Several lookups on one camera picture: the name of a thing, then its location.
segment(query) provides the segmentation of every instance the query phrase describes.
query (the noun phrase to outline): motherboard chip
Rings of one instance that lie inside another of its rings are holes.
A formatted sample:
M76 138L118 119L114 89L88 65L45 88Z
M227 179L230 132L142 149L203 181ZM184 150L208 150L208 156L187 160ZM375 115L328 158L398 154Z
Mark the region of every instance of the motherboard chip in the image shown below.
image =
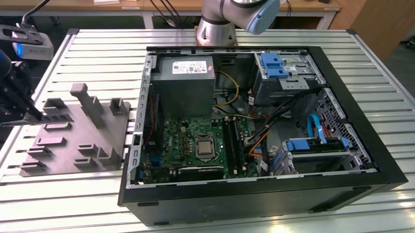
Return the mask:
M211 141L198 142L198 153L199 154L212 154Z
M196 158L202 161L208 161L216 157L215 139L212 135L196 135Z

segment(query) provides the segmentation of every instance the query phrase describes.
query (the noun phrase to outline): table leg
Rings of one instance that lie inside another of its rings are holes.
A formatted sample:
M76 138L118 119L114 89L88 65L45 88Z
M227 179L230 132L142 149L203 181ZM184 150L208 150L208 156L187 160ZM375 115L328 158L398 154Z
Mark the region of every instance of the table leg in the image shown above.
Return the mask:
M142 16L143 16L143 20L144 20L146 29L154 29L155 25L154 25L154 19L152 19L152 16L154 16L152 12L151 11L143 11Z
M327 11L324 13L324 16L320 19L320 22L319 22L319 25L318 25L318 28L316 28L318 30L327 30L328 29L335 15L336 15L335 11Z

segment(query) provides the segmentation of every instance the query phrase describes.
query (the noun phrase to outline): sticker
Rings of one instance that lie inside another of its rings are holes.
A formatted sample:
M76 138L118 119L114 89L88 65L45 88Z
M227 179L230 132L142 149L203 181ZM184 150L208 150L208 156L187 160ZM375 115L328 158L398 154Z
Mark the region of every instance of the sticker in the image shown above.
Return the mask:
M274 152L276 152L278 151L278 147L276 146L272 146L271 147L271 150L270 150L270 153L274 153Z
M324 8L326 11L339 11L339 8Z
M206 74L208 72L206 61L174 62L174 74Z
M295 66L286 66L286 70L287 71L296 71L296 67Z
M139 10L140 7L139 6L122 6L123 10Z
M264 161L260 161L259 165L260 165L262 169L264 169L264 171L268 171L268 165L266 164Z
M248 97L248 104L254 106L255 98L252 96Z

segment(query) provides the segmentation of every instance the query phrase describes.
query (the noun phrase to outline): aluminum table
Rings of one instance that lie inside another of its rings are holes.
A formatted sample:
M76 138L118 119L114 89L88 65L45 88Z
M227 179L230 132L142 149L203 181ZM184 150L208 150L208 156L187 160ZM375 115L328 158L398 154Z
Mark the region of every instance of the aluminum table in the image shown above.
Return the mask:
M415 229L415 100L358 35L346 31L236 32L242 46L320 46L404 171L408 183L374 194L335 212L146 227L119 207L122 171L24 178L24 161L40 126L15 127L0 152L0 232L380 232ZM102 102L122 97L134 109L147 46L190 46L194 30L80 30L67 35L36 89L47 98L75 103L68 90L85 82ZM132 141L128 124L126 148Z

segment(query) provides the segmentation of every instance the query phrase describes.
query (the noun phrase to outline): power supply label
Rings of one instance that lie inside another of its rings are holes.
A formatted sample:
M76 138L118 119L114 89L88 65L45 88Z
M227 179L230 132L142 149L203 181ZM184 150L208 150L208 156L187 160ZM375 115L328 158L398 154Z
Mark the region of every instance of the power supply label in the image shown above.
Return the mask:
M206 61L174 62L174 74L206 74L207 72Z

